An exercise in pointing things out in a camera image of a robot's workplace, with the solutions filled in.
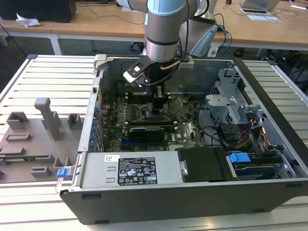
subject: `workbench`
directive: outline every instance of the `workbench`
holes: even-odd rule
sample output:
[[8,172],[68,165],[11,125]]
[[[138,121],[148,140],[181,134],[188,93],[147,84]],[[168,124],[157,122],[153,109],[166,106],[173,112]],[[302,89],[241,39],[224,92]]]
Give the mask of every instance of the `workbench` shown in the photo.
[[[292,8],[290,2],[281,1],[270,13],[286,10],[298,14],[297,17],[279,13],[281,16],[278,18],[281,22],[253,21],[240,10],[239,2],[240,0],[232,0],[231,5],[226,5],[226,1],[219,0],[214,10],[214,14],[221,13],[224,16],[225,28],[232,34],[232,47],[308,51],[308,33],[305,30],[308,11]],[[216,19],[218,24],[223,25],[220,15],[217,15]],[[213,49],[221,46],[224,40],[222,32],[218,32],[217,35],[212,42]]]
[[[307,19],[294,17],[281,13],[281,23],[252,21],[246,15],[236,15],[230,7],[238,14],[240,11],[240,0],[233,0],[231,5],[225,4],[224,0],[217,1],[214,13],[221,13],[225,18],[226,29],[232,34],[232,47],[260,48],[260,49],[279,49],[279,50],[299,50],[308,51],[308,40],[305,26]],[[277,6],[288,11],[298,13],[300,17],[307,17],[307,11],[290,7],[289,2],[280,2]],[[137,12],[123,12],[122,7],[115,4],[111,6],[91,6],[89,7],[98,16],[116,15],[130,22],[141,24],[135,25],[128,23],[117,17],[101,17],[91,12],[84,4],[77,3],[76,15],[70,23],[41,22],[40,26],[29,28],[18,25],[14,20],[4,20],[3,26],[12,36],[49,38],[55,55],[61,55],[61,45],[59,39],[86,39],[91,41],[92,49],[95,49],[95,40],[109,41],[132,41],[143,42],[145,36],[145,14]],[[222,24],[222,19],[218,15],[217,22]],[[0,35],[6,33],[0,29]],[[222,45],[224,36],[218,32],[212,43],[215,49]]]
[[[93,61],[92,56],[38,55],[26,59],[0,94],[0,133],[6,132],[6,118],[12,111],[24,111],[28,118],[42,118],[33,106],[37,97],[50,97],[51,109],[59,117],[67,117],[71,112],[84,117],[96,76]],[[306,95],[279,67],[265,61],[245,61],[245,64],[308,145]],[[258,103],[250,89],[245,91],[253,103]],[[55,192],[55,186],[55,181],[0,184],[1,230],[306,231],[308,228],[306,196],[294,198],[270,213],[84,226]]]
[[[51,41],[55,55],[62,55],[59,39],[86,39],[91,41],[95,50],[95,40],[143,42],[145,34],[145,14],[141,12],[124,12],[116,4],[110,6],[89,5],[98,16],[115,15],[111,17],[97,16],[86,4],[77,3],[77,11],[70,23],[40,21],[40,26],[25,28],[14,20],[3,20],[1,23],[11,36],[48,38]],[[0,36],[7,34],[0,28]]]

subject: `paper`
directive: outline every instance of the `paper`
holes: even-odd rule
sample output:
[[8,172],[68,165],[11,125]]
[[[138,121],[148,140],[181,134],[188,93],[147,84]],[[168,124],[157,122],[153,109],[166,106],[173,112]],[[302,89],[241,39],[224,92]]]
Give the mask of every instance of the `paper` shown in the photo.
[[279,18],[274,16],[258,16],[258,15],[248,15],[251,20],[257,21],[268,21],[268,22],[281,22]]
[[20,16],[17,13],[16,13],[16,15],[17,15],[16,22],[21,26],[28,28],[28,26],[39,26],[40,25],[38,19],[36,19],[36,18],[28,19],[28,18],[24,18],[24,17]]

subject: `warning label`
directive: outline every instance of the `warning label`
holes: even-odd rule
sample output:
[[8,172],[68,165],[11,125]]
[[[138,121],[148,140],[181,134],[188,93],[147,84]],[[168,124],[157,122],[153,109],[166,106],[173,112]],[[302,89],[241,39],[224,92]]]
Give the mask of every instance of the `warning label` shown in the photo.
[[154,157],[120,158],[117,183],[123,185],[157,184]]

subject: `laptop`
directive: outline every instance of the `laptop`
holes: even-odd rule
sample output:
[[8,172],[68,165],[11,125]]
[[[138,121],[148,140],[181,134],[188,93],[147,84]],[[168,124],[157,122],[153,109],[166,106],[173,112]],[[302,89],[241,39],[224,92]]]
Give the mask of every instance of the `laptop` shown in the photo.
[[240,5],[243,8],[273,11],[280,0],[245,0]]

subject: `floor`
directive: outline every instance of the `floor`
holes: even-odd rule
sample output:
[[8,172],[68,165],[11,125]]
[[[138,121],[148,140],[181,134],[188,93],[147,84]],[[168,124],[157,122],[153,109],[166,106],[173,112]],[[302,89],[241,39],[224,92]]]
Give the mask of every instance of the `floor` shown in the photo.
[[[53,55],[49,39],[26,37],[14,37],[14,39],[26,54]],[[137,46],[135,46],[134,51],[128,50],[128,47],[131,44],[130,42],[96,41],[97,51],[91,50],[90,41],[88,40],[61,39],[60,43],[64,55],[96,55],[98,53],[136,55],[140,53]],[[230,49],[228,57],[233,57],[234,50],[235,48]],[[255,60],[257,59],[256,54],[257,49],[245,49],[242,58],[245,60]],[[24,60],[25,57],[22,55],[22,52],[18,49],[14,41],[8,39],[8,46],[4,49],[0,49],[0,92],[10,81]]]

